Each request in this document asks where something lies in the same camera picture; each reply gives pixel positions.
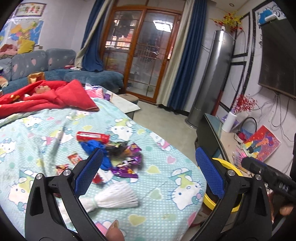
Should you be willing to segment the right hand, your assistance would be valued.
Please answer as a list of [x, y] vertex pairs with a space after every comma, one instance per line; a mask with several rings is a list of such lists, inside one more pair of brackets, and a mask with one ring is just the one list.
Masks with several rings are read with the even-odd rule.
[[268, 200], [270, 205], [272, 224], [274, 224], [275, 216], [278, 213], [282, 216], [288, 216], [294, 208], [294, 205], [292, 203], [287, 203], [284, 197], [275, 194], [273, 191], [268, 194]]

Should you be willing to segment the left hand thumb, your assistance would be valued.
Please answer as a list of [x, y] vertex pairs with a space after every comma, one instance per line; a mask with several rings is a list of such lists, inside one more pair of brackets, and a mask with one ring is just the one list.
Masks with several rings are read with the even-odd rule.
[[119, 221], [115, 220], [108, 228], [106, 235], [108, 241], [125, 241], [125, 237], [119, 229]]

